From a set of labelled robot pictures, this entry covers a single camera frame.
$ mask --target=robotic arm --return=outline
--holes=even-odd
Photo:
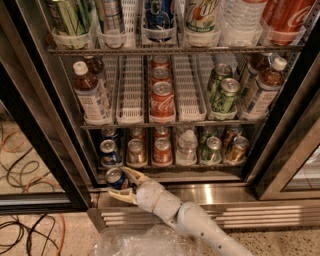
[[[137,185],[137,189],[135,193],[132,188],[110,189],[110,196],[154,213],[181,235],[202,239],[221,256],[253,255],[219,228],[196,203],[181,202],[180,198],[167,191],[160,183],[138,171],[128,167],[120,169]]]

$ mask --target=terrazzo floor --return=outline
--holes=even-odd
[[[62,221],[60,215],[49,215],[54,217],[56,224],[50,234],[50,238],[58,245],[61,238]],[[65,220],[65,238],[62,246],[61,256],[95,256],[94,246],[100,239],[100,234],[87,217],[86,213],[63,214]],[[0,216],[0,225],[7,221],[14,221],[12,216]],[[31,227],[39,219],[37,215],[20,215],[20,223]],[[49,234],[53,224],[52,218],[44,218],[36,226],[36,230]],[[227,230],[230,236],[247,247],[253,255],[257,256],[318,256],[320,255],[320,226],[316,227],[285,227],[272,230],[248,229]],[[11,225],[0,229],[0,244],[12,244],[17,239],[19,228]],[[45,238],[37,233],[32,235],[32,247],[30,255],[56,255],[56,248],[50,241],[43,252]],[[0,254],[24,256],[26,251],[27,232],[21,241],[11,250],[4,252],[5,248],[0,246]],[[203,253],[203,255],[215,256],[215,253]]]

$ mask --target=bottle cap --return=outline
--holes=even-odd
[[[272,63],[272,68],[274,68],[277,71],[284,70],[284,68],[287,65],[287,61],[284,58],[277,57],[274,59]]]
[[[78,75],[78,76],[82,76],[82,75],[88,73],[87,64],[84,63],[83,61],[78,61],[78,62],[74,63],[73,70],[74,70],[74,73],[76,73],[76,75]]]

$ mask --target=plastic bag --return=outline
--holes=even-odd
[[[103,230],[95,246],[96,256],[200,256],[201,243],[179,235],[164,225],[146,233]]]

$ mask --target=silver can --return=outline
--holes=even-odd
[[[145,146],[139,139],[130,140],[128,143],[128,161],[131,164],[142,164],[146,161]]]

